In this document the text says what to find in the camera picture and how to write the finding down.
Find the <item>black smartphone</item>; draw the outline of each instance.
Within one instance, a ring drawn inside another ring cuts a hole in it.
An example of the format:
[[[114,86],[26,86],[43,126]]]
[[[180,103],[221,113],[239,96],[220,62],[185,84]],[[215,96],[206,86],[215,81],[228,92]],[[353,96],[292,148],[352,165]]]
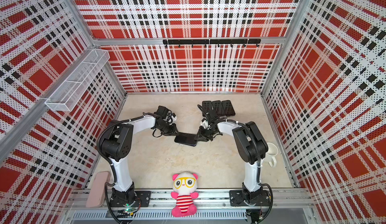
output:
[[[204,111],[208,112],[209,110],[212,110],[212,102],[211,101],[202,101],[202,109]]]
[[[216,111],[219,117],[225,116],[224,108],[222,107],[221,101],[212,102],[213,110]]]
[[[233,109],[232,103],[230,100],[225,100],[221,102],[222,107],[225,111],[225,116],[230,117],[236,115],[235,110]]]
[[[195,134],[187,134],[185,132],[180,132],[180,134],[176,136],[174,141],[179,144],[185,144],[194,147],[197,145],[197,141],[194,140],[195,137]]]

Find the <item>yellow glasses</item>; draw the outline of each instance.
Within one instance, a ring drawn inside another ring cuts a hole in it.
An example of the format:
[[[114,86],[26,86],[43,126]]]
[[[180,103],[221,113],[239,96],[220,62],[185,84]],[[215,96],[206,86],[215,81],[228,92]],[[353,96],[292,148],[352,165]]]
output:
[[[182,184],[185,184],[187,187],[191,188],[194,186],[196,180],[190,177],[181,177],[174,180],[174,187],[180,188]]]

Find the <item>pink teddy bear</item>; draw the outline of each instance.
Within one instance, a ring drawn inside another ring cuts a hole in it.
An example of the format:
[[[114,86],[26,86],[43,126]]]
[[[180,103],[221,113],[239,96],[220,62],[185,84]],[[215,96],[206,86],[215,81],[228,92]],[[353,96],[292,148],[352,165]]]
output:
[[[183,172],[173,175],[173,192],[171,197],[177,200],[176,207],[171,214],[174,217],[190,216],[197,212],[197,207],[193,204],[193,199],[198,197],[196,174]]]

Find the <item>floor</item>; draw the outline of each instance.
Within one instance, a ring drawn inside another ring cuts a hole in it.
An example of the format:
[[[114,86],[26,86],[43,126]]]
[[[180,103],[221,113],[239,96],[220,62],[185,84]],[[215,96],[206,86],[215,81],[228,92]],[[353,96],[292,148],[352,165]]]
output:
[[[208,100],[230,100],[236,112],[230,119],[243,123],[254,121],[266,142],[277,145],[259,94],[128,95],[118,120],[138,117],[142,112],[155,112],[161,105],[176,114],[180,132],[196,134],[203,118],[197,104]],[[198,142],[197,146],[191,147],[175,143],[174,136],[154,138],[152,131],[143,130],[133,136],[128,169],[136,188],[171,188],[172,175],[184,171],[198,175],[199,188],[241,188],[244,161],[233,137],[219,135],[212,142]],[[276,159],[275,168],[263,163],[262,182],[273,188],[291,188],[280,153]],[[107,161],[100,159],[94,173],[109,169]]]

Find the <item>wall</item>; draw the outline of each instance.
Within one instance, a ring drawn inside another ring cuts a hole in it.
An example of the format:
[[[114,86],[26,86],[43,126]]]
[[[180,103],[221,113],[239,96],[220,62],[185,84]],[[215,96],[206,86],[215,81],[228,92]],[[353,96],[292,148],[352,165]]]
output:
[[[88,47],[63,0],[0,0],[0,139]]]
[[[63,0],[0,0],[0,11],[1,138],[89,44]],[[72,112],[46,111],[0,165],[0,223],[55,223],[121,102],[101,70]]]
[[[311,0],[265,93],[325,223],[386,221],[386,0]]]
[[[284,36],[299,0],[75,0],[95,38]]]
[[[279,44],[105,46],[110,64],[128,92],[259,92]]]
[[[103,39],[283,37],[299,0],[74,2],[92,36]],[[277,43],[257,50],[249,45],[246,51],[240,45],[168,49],[163,45],[107,45],[104,49],[110,50],[110,64],[128,92],[259,92],[278,47]]]

